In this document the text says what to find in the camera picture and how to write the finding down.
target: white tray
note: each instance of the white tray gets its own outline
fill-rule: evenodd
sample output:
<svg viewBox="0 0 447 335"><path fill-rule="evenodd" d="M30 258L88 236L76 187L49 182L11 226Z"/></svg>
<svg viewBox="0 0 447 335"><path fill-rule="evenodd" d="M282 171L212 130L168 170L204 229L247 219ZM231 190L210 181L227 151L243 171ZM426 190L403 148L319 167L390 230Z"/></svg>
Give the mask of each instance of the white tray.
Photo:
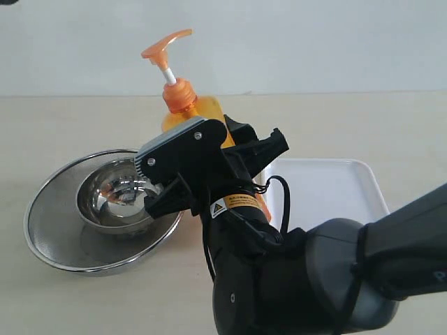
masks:
<svg viewBox="0 0 447 335"><path fill-rule="evenodd" d="M312 229L331 218L350 218L366 224L389 214L371 168L347 159L283 159L268 165L262 182L278 174L291 190L289 231ZM272 212L271 225L281 226L283 190L272 181L265 201Z"/></svg>

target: orange pump bottle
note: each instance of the orange pump bottle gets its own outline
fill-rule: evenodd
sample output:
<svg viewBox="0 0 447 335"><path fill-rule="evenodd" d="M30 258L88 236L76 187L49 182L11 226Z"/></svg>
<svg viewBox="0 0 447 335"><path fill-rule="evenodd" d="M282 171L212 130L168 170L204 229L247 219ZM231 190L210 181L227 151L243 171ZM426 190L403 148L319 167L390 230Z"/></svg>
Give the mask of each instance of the orange pump bottle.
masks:
<svg viewBox="0 0 447 335"><path fill-rule="evenodd" d="M161 124L163 132L198 115L207 119L217 119L225 124L224 114L218 100L213 96L197 96L191 83L183 78L176 78L168 66L166 47L177 38L191 34L192 29L172 33L141 53L144 59L149 59L152 64L160 68L166 79L166 84L163 88L163 99L170 112L165 116ZM233 145L235 143L227 129L227 136L222 144L222 148L232 147ZM256 194L256 198L260 202L265 216L270 221L271 215L263 198L259 194Z"/></svg>

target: stainless steel bowl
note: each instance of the stainless steel bowl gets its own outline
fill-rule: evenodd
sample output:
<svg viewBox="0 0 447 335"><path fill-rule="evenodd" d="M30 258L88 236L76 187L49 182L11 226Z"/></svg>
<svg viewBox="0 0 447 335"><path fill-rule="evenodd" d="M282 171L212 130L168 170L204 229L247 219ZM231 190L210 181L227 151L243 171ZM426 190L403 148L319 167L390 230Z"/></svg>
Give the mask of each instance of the stainless steel bowl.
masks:
<svg viewBox="0 0 447 335"><path fill-rule="evenodd" d="M145 197L161 191L138 175L133 158L125 158L91 173L79 187L76 205L85 222L99 232L134 235L154 222L145 211Z"/></svg>
<svg viewBox="0 0 447 335"><path fill-rule="evenodd" d="M66 271L111 274L141 259L172 234L182 213L155 220L131 239L100 233L79 215L80 184L105 164L133 158L136 152L118 149L80 158L43 184L24 217L25 238L34 255Z"/></svg>

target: white pump stem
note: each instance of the white pump stem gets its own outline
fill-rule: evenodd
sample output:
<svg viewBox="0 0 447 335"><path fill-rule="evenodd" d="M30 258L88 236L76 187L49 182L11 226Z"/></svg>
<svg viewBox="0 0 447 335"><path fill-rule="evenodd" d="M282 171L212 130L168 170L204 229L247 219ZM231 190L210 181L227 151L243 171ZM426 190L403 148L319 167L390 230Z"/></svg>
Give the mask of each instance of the white pump stem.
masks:
<svg viewBox="0 0 447 335"><path fill-rule="evenodd" d="M170 68L163 70L162 73L165 76L166 82L168 83L169 86L173 86L177 83L174 73L171 71Z"/></svg>

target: pump nozzle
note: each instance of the pump nozzle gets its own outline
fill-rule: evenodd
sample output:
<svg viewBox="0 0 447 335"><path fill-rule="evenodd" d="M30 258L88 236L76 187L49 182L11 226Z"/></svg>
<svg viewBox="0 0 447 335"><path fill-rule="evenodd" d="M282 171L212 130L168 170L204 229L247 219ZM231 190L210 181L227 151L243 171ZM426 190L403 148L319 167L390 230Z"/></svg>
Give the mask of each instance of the pump nozzle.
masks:
<svg viewBox="0 0 447 335"><path fill-rule="evenodd" d="M149 59L152 64L157 65L163 75L166 78L168 85L173 86L177 82L173 72L168 66L168 53L166 52L166 47L174 42L177 38L185 37L193 33L192 29L185 29L172 33L160 41L148 47L145 51L141 53L141 57Z"/></svg>

